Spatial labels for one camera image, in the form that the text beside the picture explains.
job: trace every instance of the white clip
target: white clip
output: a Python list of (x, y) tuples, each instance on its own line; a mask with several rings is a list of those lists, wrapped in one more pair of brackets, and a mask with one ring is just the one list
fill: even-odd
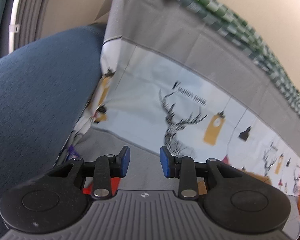
[(20, 30), (20, 24), (10, 24), (9, 25), (9, 32), (10, 33), (18, 33)]

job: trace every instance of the beige wall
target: beige wall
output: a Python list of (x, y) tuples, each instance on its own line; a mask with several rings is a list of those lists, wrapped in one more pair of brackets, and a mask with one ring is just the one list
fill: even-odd
[[(94, 21), (104, 0), (49, 0), (42, 36)], [(261, 34), (300, 89), (300, 0), (219, 0)]]

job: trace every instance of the deer print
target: deer print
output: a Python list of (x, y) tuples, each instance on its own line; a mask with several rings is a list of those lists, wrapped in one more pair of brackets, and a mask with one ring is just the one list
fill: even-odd
[(167, 98), (172, 94), (174, 94), (174, 92), (165, 95), (162, 98), (161, 90), (159, 91), (159, 99), (161, 102), (161, 106), (164, 109), (164, 111), (167, 113), (166, 122), (168, 124), (168, 128), (164, 136), (164, 144), (171, 152), (172, 155), (181, 154), (181, 155), (194, 157), (194, 149), (189, 146), (185, 146), (180, 141), (178, 141), (177, 132), (179, 130), (183, 130), (187, 124), (197, 124), (201, 122), (203, 119), (207, 117), (207, 115), (203, 118), (200, 118), (201, 117), (201, 108), (200, 108), (197, 117), (192, 118), (192, 113), (191, 113), (188, 119), (182, 119), (180, 122), (175, 122), (173, 120), (174, 117), (173, 108), (176, 105), (176, 103), (174, 103), (171, 107), (169, 107), (166, 102)]
[(300, 176), (296, 176), (296, 169), (300, 168), (300, 166), (296, 166), (294, 171), (293, 171), (293, 179), (294, 179), (294, 185), (293, 185), (293, 193), (296, 194), (299, 191), (299, 186), (298, 186), (298, 181), (300, 179)]
[(271, 166), (273, 164), (275, 164), (275, 162), (277, 160), (277, 158), (275, 158), (275, 159), (272, 159), (272, 161), (270, 161), (270, 163), (268, 163), (269, 152), (271, 150), (274, 150), (275, 152), (278, 151), (278, 149), (276, 147), (274, 147), (273, 142), (271, 143), (270, 147), (267, 150), (264, 151), (263, 158), (262, 158), (263, 161), (264, 161), (264, 163), (265, 163), (265, 165), (264, 165), (264, 168), (265, 168), (265, 177), (268, 176), (268, 172), (269, 172)]

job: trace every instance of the green and white checkered cloth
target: green and white checkered cloth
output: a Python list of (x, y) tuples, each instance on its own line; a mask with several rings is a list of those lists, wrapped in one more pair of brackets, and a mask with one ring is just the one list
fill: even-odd
[(300, 92), (295, 88), (277, 57), (261, 36), (244, 19), (217, 0), (177, 0), (205, 24), (232, 42), (255, 65), (265, 71), (273, 84), (300, 117)]

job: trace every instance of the silver bolt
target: silver bolt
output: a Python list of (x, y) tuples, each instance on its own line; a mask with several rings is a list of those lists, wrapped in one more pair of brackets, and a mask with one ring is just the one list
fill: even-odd
[(183, 195), (183, 197), (195, 197), (197, 193), (192, 189), (185, 189), (181, 191), (181, 195)]
[(96, 197), (106, 197), (109, 195), (109, 191), (105, 188), (98, 188), (93, 192), (93, 194)]

